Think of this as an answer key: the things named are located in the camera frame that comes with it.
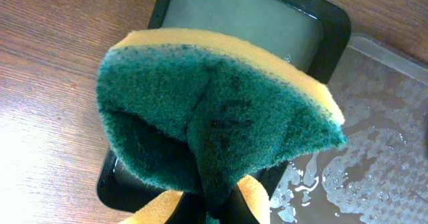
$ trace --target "dark stain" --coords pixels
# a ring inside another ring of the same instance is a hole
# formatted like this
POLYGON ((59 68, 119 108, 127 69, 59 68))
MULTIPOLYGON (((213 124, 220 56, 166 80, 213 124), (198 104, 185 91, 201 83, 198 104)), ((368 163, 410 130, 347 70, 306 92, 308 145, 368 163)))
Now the dark stain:
POLYGON ((230 148, 230 139, 229 139, 229 137, 227 137, 227 136, 222 136, 222 137, 220 138, 220 147, 221 147, 223 150, 227 150, 227 149, 229 149, 229 148, 230 148))
POLYGON ((220 105, 220 113, 224 114, 228 110, 234 111, 236 108, 248 109, 251 107, 251 100, 227 100, 220 105))
POLYGON ((367 158, 367 153, 365 153, 359 163, 347 167, 344 172, 348 173, 349 178, 343 182, 343 188, 346 188, 351 182, 361 181, 370 166, 376 162, 376 159, 377 157, 367 158))
POLYGON ((236 120, 212 120, 209 125, 214 129, 235 129, 249 128, 253 124, 253 120, 244 120, 242 122, 238 122, 236 120))
POLYGON ((183 133, 185 136, 187 136, 187 130, 189 129, 189 123, 185 122, 185 126, 183 127, 183 133))
POLYGON ((210 74, 211 72, 214 72, 215 70, 215 66, 213 66, 212 64, 208 64, 206 62, 204 62, 203 64, 203 68, 205 69, 205 71, 210 74))
POLYGON ((233 90, 238 91, 241 86, 241 78, 237 76, 231 76, 231 87, 233 90))

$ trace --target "wet surface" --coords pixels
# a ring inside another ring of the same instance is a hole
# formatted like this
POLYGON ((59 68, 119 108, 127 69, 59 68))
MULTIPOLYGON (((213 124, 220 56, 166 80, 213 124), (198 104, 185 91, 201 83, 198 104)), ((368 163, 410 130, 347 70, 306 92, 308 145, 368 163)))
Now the wet surface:
POLYGON ((271 222, 425 223, 428 85, 347 49, 329 88, 349 143, 292 161, 271 222))
POLYGON ((320 21, 280 0, 171 0, 163 27, 232 35, 304 72, 323 37, 320 21))

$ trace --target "black plastic container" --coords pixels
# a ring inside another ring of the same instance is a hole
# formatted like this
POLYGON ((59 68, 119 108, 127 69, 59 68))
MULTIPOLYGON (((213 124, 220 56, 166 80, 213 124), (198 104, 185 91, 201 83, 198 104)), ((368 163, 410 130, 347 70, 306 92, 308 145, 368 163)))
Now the black plastic container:
MULTIPOLYGON (((170 0, 156 0, 148 28, 160 28, 170 0)), ((350 20, 343 9, 328 0, 280 0, 304 13, 317 18, 322 24, 323 38, 307 72, 322 83, 327 83, 348 43, 350 20)), ((106 206, 121 211, 135 212, 145 206, 164 190, 147 185, 144 188, 119 183, 114 174, 117 163, 115 154, 109 150, 97 184, 97 194, 106 206)), ((271 197, 278 185, 287 162, 280 166, 261 170, 254 174, 271 197)))

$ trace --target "sponge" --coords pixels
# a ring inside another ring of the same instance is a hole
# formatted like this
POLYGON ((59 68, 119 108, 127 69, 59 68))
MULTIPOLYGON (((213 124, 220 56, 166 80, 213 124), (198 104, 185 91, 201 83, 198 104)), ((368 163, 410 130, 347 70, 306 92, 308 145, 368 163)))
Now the sponge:
POLYGON ((135 31, 98 70, 98 110, 142 181, 218 209, 247 173, 346 143, 327 87, 246 41, 195 29, 135 31))
MULTIPOLYGON (((269 197, 263 185, 252 176, 247 175, 238 182, 237 186, 245 204, 257 221, 260 224, 270 223, 269 197)), ((183 192, 180 191, 165 191, 119 224, 165 224, 176 211, 182 195, 183 192)), ((219 220, 207 215, 205 223, 218 224, 219 220)))

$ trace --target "table surface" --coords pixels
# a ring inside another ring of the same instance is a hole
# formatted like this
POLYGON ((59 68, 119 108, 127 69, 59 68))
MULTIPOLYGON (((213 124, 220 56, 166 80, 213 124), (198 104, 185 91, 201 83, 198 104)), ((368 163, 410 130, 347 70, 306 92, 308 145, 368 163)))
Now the table surface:
MULTIPOLYGON (((96 111, 107 49, 143 29, 156 0, 0 0, 2 219, 117 223, 99 202, 108 142, 96 111)), ((428 0, 332 0, 353 30, 428 63, 428 0)))

